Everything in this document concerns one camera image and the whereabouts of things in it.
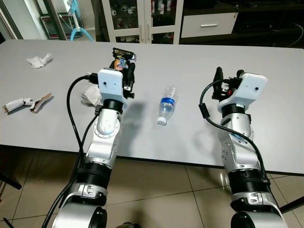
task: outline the blue bottle label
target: blue bottle label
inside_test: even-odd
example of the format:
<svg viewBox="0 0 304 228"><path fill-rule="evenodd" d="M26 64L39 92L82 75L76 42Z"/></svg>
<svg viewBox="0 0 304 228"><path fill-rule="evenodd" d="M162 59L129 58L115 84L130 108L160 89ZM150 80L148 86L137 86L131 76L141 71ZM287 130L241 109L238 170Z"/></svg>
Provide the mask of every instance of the blue bottle label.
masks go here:
<svg viewBox="0 0 304 228"><path fill-rule="evenodd" d="M171 104L171 105L174 106L175 100L172 99L172 98L169 98L169 97L164 97L164 98L161 100L161 103L169 103L169 104Z"/></svg>

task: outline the glass cabinet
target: glass cabinet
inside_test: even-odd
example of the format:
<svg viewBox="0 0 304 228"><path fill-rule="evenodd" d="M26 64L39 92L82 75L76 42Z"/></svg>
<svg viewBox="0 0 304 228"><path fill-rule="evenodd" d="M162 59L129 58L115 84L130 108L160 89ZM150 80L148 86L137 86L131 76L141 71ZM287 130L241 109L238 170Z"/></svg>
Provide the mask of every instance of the glass cabinet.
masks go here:
<svg viewBox="0 0 304 228"><path fill-rule="evenodd" d="M111 42L178 44L183 0L102 0Z"/></svg>

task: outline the floor tile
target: floor tile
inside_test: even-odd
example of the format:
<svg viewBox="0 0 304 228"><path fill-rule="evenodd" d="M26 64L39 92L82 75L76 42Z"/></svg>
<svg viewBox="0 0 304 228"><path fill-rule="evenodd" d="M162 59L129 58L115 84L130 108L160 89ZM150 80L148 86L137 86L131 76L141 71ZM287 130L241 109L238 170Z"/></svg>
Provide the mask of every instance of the floor tile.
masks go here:
<svg viewBox="0 0 304 228"><path fill-rule="evenodd" d="M223 169L186 166L194 191L228 186L229 179Z"/></svg>
<svg viewBox="0 0 304 228"><path fill-rule="evenodd" d="M287 175L280 175L280 174L269 174L272 179L274 178L280 178L280 177L287 177Z"/></svg>
<svg viewBox="0 0 304 228"><path fill-rule="evenodd" d="M51 228L56 215L52 215L48 222L47 228ZM41 228L46 216L38 216L31 218L14 219L12 225L14 228Z"/></svg>
<svg viewBox="0 0 304 228"><path fill-rule="evenodd" d="M279 207L284 206L287 203L287 201L285 200L284 196L280 192L280 190L277 187L274 180L270 180L270 189L271 189Z"/></svg>
<svg viewBox="0 0 304 228"><path fill-rule="evenodd" d="M142 228L204 228L192 192L107 206L107 228L124 222Z"/></svg>
<svg viewBox="0 0 304 228"><path fill-rule="evenodd" d="M191 191L183 165L117 159L107 205Z"/></svg>
<svg viewBox="0 0 304 228"><path fill-rule="evenodd" d="M304 177L287 176L274 181L288 203L304 196ZM304 227L304 206L295 209L294 213Z"/></svg>
<svg viewBox="0 0 304 228"><path fill-rule="evenodd" d="M76 154L37 152L14 218L46 215L68 183L75 161Z"/></svg>
<svg viewBox="0 0 304 228"><path fill-rule="evenodd" d="M272 191L279 207L284 206L287 203L286 199L284 198L281 191L277 187L275 181L270 180L270 183L271 183L271 185L270 185L271 191ZM298 208L298 209L294 210L293 212L290 211L283 215L286 223L288 224L288 226L290 228L300 228L301 225L303 226L303 224L300 221L301 215L303 215L303 211L301 211L301 210L303 210L302 208L303 207Z"/></svg>
<svg viewBox="0 0 304 228"><path fill-rule="evenodd" d="M16 147L1 147L0 151L0 173L5 173L23 186L34 152ZM21 191L4 182L0 184L0 221L3 217L13 218Z"/></svg>
<svg viewBox="0 0 304 228"><path fill-rule="evenodd" d="M230 207L230 187L194 192L205 228L230 228L234 210Z"/></svg>
<svg viewBox="0 0 304 228"><path fill-rule="evenodd" d="M9 226L4 222L0 222L0 228L9 228Z"/></svg>
<svg viewBox="0 0 304 228"><path fill-rule="evenodd" d="M304 228L304 206L294 209L293 212L301 223L301 226Z"/></svg>
<svg viewBox="0 0 304 228"><path fill-rule="evenodd" d="M285 213L283 217L289 228L302 228L299 221L295 217L295 214L292 211Z"/></svg>
<svg viewBox="0 0 304 228"><path fill-rule="evenodd" d="M271 180L272 192L280 206L286 204L283 195ZM205 228L230 228L234 210L230 207L230 188L217 188L194 192ZM289 228L301 228L292 211L284 214Z"/></svg>

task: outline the white paper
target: white paper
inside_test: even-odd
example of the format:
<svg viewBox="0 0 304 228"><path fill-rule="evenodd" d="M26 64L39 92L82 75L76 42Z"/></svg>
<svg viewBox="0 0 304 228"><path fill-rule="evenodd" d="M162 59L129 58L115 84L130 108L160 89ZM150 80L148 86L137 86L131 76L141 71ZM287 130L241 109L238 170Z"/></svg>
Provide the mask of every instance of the white paper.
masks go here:
<svg viewBox="0 0 304 228"><path fill-rule="evenodd" d="M51 54L48 53L44 58L35 56L33 58L27 58L27 61L32 65L32 68L40 68L40 67L43 67L47 63L47 60L50 57L51 57Z"/></svg>
<svg viewBox="0 0 304 228"><path fill-rule="evenodd" d="M88 102L91 103L94 106L97 106L100 103L101 95L98 88L98 85L92 85L90 86L84 94L82 94L82 97Z"/></svg>

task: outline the drawer handle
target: drawer handle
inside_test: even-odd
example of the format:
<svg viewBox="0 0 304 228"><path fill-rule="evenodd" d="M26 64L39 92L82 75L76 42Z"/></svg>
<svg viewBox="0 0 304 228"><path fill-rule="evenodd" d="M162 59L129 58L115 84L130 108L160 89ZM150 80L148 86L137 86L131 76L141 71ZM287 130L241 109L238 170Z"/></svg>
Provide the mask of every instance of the drawer handle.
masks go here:
<svg viewBox="0 0 304 228"><path fill-rule="evenodd" d="M218 24L212 24L212 25L200 25L201 28L207 28L207 27L216 27Z"/></svg>

